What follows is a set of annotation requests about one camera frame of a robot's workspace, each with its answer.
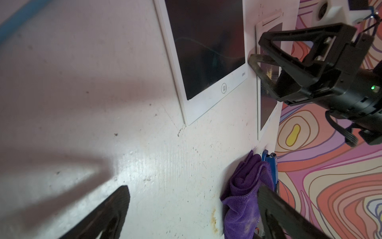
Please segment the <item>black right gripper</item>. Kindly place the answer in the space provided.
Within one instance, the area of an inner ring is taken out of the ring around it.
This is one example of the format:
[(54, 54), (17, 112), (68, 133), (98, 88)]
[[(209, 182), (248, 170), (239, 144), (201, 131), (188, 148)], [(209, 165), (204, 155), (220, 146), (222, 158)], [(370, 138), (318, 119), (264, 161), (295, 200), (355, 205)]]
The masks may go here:
[[(353, 39), (356, 32), (346, 24), (265, 32), (259, 45), (268, 55), (251, 54), (248, 64), (273, 99), (288, 105), (315, 103), (325, 108), (326, 120), (349, 146), (356, 146), (359, 137), (378, 145), (382, 67), (361, 69), (373, 38), (361, 33)], [(276, 82), (259, 63), (282, 68)]]

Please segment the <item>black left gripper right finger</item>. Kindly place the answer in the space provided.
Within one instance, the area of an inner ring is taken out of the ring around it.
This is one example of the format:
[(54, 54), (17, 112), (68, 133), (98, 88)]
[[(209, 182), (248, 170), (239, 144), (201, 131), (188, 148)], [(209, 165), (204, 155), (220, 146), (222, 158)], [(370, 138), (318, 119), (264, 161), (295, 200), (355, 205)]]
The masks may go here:
[(258, 205), (266, 239), (328, 238), (267, 186), (258, 190)]

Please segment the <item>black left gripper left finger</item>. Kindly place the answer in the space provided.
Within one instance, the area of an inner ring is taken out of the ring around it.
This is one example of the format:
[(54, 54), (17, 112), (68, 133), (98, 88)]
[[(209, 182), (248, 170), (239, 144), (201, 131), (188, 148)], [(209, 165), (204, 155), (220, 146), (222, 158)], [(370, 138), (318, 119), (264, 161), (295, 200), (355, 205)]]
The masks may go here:
[(130, 202), (128, 186), (117, 188), (62, 239), (118, 239)]

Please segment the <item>purple microfiber cloth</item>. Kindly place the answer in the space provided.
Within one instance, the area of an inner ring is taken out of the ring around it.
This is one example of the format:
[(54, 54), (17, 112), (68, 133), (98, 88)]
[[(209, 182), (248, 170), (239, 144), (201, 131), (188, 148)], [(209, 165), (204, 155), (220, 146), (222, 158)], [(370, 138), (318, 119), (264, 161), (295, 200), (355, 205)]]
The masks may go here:
[(223, 221), (226, 239), (253, 238), (260, 219), (258, 190), (261, 186), (274, 189), (271, 167), (259, 154), (250, 151), (238, 164), (220, 198), (228, 207)]

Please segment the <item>blue white drawing tablet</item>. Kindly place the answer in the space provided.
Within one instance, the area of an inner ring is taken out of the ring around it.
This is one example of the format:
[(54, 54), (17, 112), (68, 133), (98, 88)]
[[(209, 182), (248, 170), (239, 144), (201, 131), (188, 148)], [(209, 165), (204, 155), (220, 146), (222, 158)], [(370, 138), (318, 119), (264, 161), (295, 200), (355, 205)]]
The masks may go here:
[(14, 14), (1, 23), (1, 44), (16, 32), (24, 23), (44, 9), (51, 0), (28, 1)]

